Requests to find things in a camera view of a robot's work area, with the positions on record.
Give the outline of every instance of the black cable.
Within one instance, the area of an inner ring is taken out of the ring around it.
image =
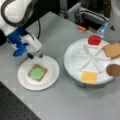
[[[102,18],[103,20],[105,20],[106,22],[108,22],[108,20],[107,19],[105,19],[105,17],[103,17],[103,16],[101,16],[101,15],[98,15],[98,14],[96,14],[96,13],[94,13],[94,12],[91,12],[91,11],[87,11],[87,10],[81,10],[80,12],[86,12],[86,13],[91,13],[91,14],[94,14],[94,15],[96,15],[96,16],[98,16],[98,17],[100,17],[100,18]]]
[[[36,10],[35,10],[35,14],[36,14],[37,21],[38,21],[38,26],[39,26],[39,32],[38,32],[38,36],[37,36],[37,39],[39,39],[40,38],[40,34],[41,34],[41,24],[40,24],[40,20],[39,20],[39,17],[38,17],[38,14],[37,14]]]
[[[40,24],[40,20],[39,19],[38,19],[38,26],[39,26],[39,32],[38,32],[37,39],[40,38],[40,34],[41,34],[41,24]]]
[[[34,37],[28,32],[28,34],[32,37],[32,39],[34,40]]]

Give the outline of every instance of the toy bread slice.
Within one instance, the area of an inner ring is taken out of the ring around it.
[[[28,73],[28,76],[33,80],[41,81],[42,78],[45,76],[46,72],[47,72],[46,68],[39,65],[34,65],[30,72]]]
[[[114,59],[120,56],[120,44],[114,43],[103,47],[107,57]]]

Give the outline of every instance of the brown toy food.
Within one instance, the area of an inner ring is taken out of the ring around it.
[[[103,50],[106,56],[111,59],[114,59],[120,56],[120,44],[119,43],[106,45],[103,47]]]
[[[120,65],[117,64],[108,65],[106,68],[106,72],[108,75],[113,77],[120,76]]]

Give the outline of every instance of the wire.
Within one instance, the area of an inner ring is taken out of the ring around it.
[[[105,19],[105,17],[103,17],[103,16],[101,16],[101,15],[98,15],[98,14],[96,14],[96,13],[94,13],[94,12],[87,11],[87,10],[81,10],[80,12],[83,12],[83,13],[84,13],[84,12],[86,12],[86,13],[91,13],[91,14],[93,14],[93,15],[96,15],[96,16],[102,18],[104,21],[109,22],[107,19]]]
[[[37,39],[40,38],[40,34],[41,34],[41,24],[40,24],[40,20],[39,19],[38,19],[38,26],[39,26],[39,32],[38,32]]]
[[[40,38],[40,34],[41,34],[41,24],[40,24],[40,20],[39,20],[39,17],[38,17],[38,14],[37,14],[36,10],[35,10],[35,14],[36,14],[37,21],[38,21],[38,26],[39,26],[39,32],[38,32],[38,36],[37,36],[37,39],[39,39]]]

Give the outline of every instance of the toy sandwich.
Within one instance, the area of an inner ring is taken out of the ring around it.
[[[33,80],[37,80],[37,81],[41,81],[42,78],[45,76],[45,74],[47,73],[47,69],[39,66],[39,65],[34,65],[33,68],[30,70],[30,72],[28,73],[28,76],[33,79]]]

